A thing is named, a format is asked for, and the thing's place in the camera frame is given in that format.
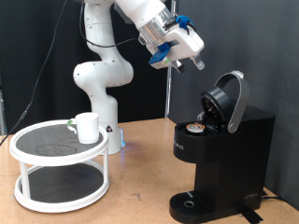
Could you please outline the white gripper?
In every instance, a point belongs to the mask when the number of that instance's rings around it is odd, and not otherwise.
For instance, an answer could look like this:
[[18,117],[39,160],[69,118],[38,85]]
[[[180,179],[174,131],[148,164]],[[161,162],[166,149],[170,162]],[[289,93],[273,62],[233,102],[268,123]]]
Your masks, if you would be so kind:
[[205,64],[202,61],[200,52],[204,48],[204,41],[201,37],[188,26],[188,30],[180,28],[178,24],[172,26],[168,32],[160,39],[157,44],[148,44],[147,49],[151,54],[154,54],[158,47],[163,43],[170,45],[170,50],[166,56],[173,61],[172,66],[179,72],[183,73],[186,67],[179,60],[192,58],[195,67],[198,70],[203,70]]

